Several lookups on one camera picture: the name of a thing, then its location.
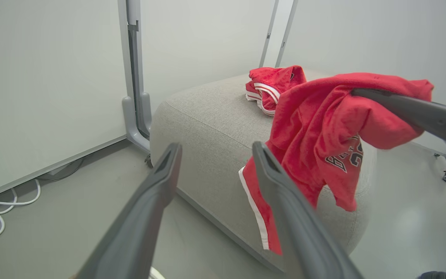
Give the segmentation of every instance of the gray ottoman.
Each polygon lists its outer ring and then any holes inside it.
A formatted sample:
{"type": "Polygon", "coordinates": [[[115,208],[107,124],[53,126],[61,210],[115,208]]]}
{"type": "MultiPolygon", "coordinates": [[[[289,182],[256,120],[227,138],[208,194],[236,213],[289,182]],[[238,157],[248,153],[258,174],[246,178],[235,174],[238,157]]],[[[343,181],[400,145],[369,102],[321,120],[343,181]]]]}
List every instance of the gray ottoman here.
{"type": "MultiPolygon", "coordinates": [[[[305,70],[310,81],[325,75],[305,70]]],[[[283,270],[281,256],[264,250],[257,222],[238,171],[251,157],[254,141],[267,141],[272,117],[245,98],[247,75],[204,84],[172,95],[153,117],[151,157],[155,164],[169,143],[184,149],[179,194],[224,233],[271,269],[283,270]]],[[[317,213],[347,253],[367,226],[369,189],[374,182],[376,149],[363,143],[364,159],[357,185],[357,211],[335,205],[328,187],[317,213]]]]}

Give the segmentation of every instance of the white wall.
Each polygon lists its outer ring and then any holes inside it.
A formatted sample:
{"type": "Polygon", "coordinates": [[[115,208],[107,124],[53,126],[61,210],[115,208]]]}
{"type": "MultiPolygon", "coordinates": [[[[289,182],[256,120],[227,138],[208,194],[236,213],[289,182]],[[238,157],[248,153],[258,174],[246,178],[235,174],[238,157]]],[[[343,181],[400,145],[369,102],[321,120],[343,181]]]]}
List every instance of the white wall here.
{"type": "MultiPolygon", "coordinates": [[[[446,1],[301,0],[281,67],[428,79],[446,104],[446,1]]],[[[425,134],[415,142],[446,152],[425,134]]]]}
{"type": "Polygon", "coordinates": [[[173,93],[257,68],[273,4],[141,0],[144,85],[152,111],[173,93]]]}
{"type": "Polygon", "coordinates": [[[124,136],[117,0],[0,0],[0,187],[124,136]]]}

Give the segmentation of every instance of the gray floor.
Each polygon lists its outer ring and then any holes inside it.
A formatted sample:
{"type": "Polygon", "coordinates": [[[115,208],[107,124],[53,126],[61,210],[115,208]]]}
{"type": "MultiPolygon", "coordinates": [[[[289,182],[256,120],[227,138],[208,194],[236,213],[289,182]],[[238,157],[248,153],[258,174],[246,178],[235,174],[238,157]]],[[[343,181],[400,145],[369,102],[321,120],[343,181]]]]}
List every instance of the gray floor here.
{"type": "MultiPolygon", "coordinates": [[[[0,278],[68,278],[146,177],[145,154],[127,142],[87,158],[72,176],[43,183],[32,205],[3,217],[0,278]]],[[[352,259],[366,278],[446,271],[446,183],[430,152],[379,152],[373,215],[352,259]]],[[[35,195],[32,182],[17,188],[35,195]]],[[[167,279],[282,278],[249,256],[178,196],[165,209],[153,266],[167,279]]]]}

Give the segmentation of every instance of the red clothing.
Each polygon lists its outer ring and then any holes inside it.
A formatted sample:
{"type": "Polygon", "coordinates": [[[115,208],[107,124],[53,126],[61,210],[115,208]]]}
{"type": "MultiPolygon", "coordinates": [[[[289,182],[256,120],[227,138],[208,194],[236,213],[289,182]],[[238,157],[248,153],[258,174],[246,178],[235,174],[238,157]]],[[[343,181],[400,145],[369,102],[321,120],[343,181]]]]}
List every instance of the red clothing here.
{"type": "Polygon", "coordinates": [[[288,68],[258,68],[249,73],[252,79],[245,85],[248,101],[257,101],[259,108],[267,115],[274,116],[280,95],[290,88],[306,82],[301,66],[288,68]]]}
{"type": "MultiPolygon", "coordinates": [[[[340,74],[297,85],[281,95],[266,145],[313,207],[328,184],[338,206],[347,211],[356,209],[354,194],[363,156],[359,136],[375,148],[390,149],[422,133],[380,104],[350,95],[353,88],[388,90],[430,101],[433,85],[427,80],[407,81],[397,76],[340,74]]],[[[281,254],[253,158],[239,174],[264,248],[281,254]]]]}

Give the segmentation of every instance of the white trim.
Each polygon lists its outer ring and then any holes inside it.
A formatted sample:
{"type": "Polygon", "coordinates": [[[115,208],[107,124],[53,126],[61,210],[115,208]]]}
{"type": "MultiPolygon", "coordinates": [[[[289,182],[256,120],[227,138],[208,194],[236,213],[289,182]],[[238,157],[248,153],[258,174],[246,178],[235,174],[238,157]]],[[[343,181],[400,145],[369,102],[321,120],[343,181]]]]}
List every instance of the white trim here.
{"type": "Polygon", "coordinates": [[[254,88],[257,89],[257,87],[260,87],[261,90],[265,90],[266,92],[268,92],[273,98],[274,102],[278,103],[278,99],[280,99],[280,93],[278,92],[278,90],[263,83],[254,83],[254,88]]]}
{"type": "Polygon", "coordinates": [[[263,94],[263,92],[267,93],[273,99],[274,103],[278,104],[278,100],[276,99],[276,96],[273,93],[271,93],[270,90],[267,90],[267,89],[262,88],[262,87],[256,87],[256,89],[259,90],[259,92],[261,94],[263,94]]]}
{"type": "Polygon", "coordinates": [[[261,96],[258,93],[254,93],[251,91],[248,91],[247,94],[245,95],[245,97],[248,101],[256,101],[256,99],[261,100],[261,96]]]}
{"type": "Polygon", "coordinates": [[[242,183],[242,187],[244,188],[245,193],[247,194],[247,199],[249,200],[249,203],[251,205],[251,208],[254,212],[254,215],[256,216],[257,226],[259,228],[259,233],[261,234],[261,241],[262,241],[262,248],[264,250],[269,250],[269,243],[268,243],[268,231],[266,230],[266,224],[264,223],[264,219],[262,218],[261,213],[259,212],[259,209],[257,209],[257,205],[254,202],[251,193],[249,192],[249,187],[247,187],[247,183],[245,182],[244,178],[244,168],[241,168],[238,171],[238,176],[240,177],[240,182],[242,183]]]}

